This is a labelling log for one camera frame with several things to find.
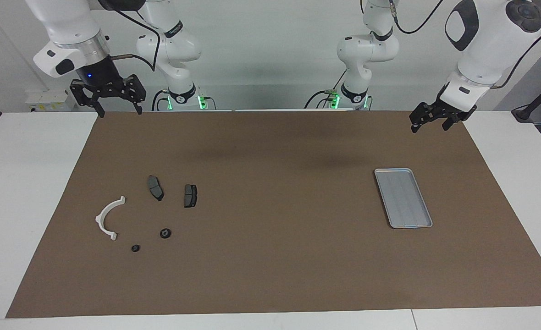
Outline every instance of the green indicator light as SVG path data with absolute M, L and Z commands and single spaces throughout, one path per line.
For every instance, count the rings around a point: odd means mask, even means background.
M 332 109 L 337 109 L 338 106 L 340 105 L 340 96 L 338 94 L 335 95 L 335 100 L 331 101 L 331 108 Z

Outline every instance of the cable connector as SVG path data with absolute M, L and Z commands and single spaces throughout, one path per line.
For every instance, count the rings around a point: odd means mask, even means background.
M 391 15 L 392 18 L 397 21 L 397 7 L 395 6 L 395 2 L 393 0 L 388 0 L 389 7 L 391 8 Z
M 330 107 L 332 109 L 337 109 L 340 106 L 340 94 L 338 94 L 335 89 L 328 89 L 325 91 L 328 94 L 326 100 L 330 102 Z
M 200 96 L 199 98 L 200 98 L 200 100 L 204 100 L 204 101 L 212 100 L 212 102 L 214 102 L 214 109 L 215 109 L 215 110 L 218 110 L 218 106 L 217 106 L 217 104 L 215 104 L 214 98 L 212 98 L 212 97 L 210 97 L 210 96 L 203 96 L 203 97 Z
M 309 98 L 309 100 L 307 101 L 307 103 L 305 103 L 305 107 L 304 109 L 306 109 L 308 106 L 309 106 L 309 103 L 312 102 L 312 100 L 314 98 L 316 98 L 317 96 L 321 95 L 321 94 L 327 94 L 327 95 L 331 95 L 331 94 L 337 94 L 336 90 L 334 88 L 332 89 L 325 89 L 325 90 L 320 90 L 319 92 L 316 92 L 315 94 L 312 95 L 311 98 Z

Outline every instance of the white wall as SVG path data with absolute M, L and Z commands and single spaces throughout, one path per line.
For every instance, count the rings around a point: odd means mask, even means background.
M 445 1 L 419 33 L 397 32 L 398 58 L 371 65 L 374 109 L 413 110 L 419 102 L 434 100 L 460 57 L 443 28 L 457 2 Z M 416 27 L 436 3 L 402 2 L 398 7 L 401 25 Z M 331 88 L 344 70 L 336 56 L 338 40 L 367 32 L 356 0 L 176 0 L 176 5 L 186 28 L 204 46 L 202 58 L 189 63 L 189 68 L 195 81 L 224 109 L 302 107 L 313 92 Z M 149 33 L 114 12 L 93 15 L 111 37 L 112 55 L 136 52 L 137 36 Z M 0 29 L 8 38 L 6 43 L 19 50 L 16 56 L 33 66 L 31 58 L 48 36 L 23 0 L 0 0 Z M 510 86 L 485 96 L 480 109 L 494 109 L 540 56 L 541 43 L 522 63 Z M 37 74 L 24 63 L 8 63 L 8 58 L 0 56 L 0 107 L 6 111 L 19 110 L 24 90 L 42 87 L 37 76 L 49 88 L 65 88 L 76 77 L 52 79 L 35 67 Z M 122 60 L 117 65 L 122 75 L 140 77 L 150 99 L 165 86 L 163 77 L 138 60 Z M 132 110 L 132 105 L 120 100 L 103 104 L 108 110 Z

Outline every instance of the brown mat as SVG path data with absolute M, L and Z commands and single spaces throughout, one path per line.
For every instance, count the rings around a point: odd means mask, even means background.
M 541 258 L 467 130 L 407 116 L 107 113 L 7 317 L 541 305 Z M 389 227 L 379 167 L 413 169 L 432 228 Z M 122 195 L 112 242 L 94 218 Z

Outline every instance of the white table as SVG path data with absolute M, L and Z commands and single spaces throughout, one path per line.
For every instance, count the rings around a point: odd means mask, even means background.
M 0 329 L 541 329 L 541 307 L 3 319 L 95 120 L 95 113 L 0 119 Z M 541 255 L 541 135 L 507 112 L 479 111 L 466 126 Z

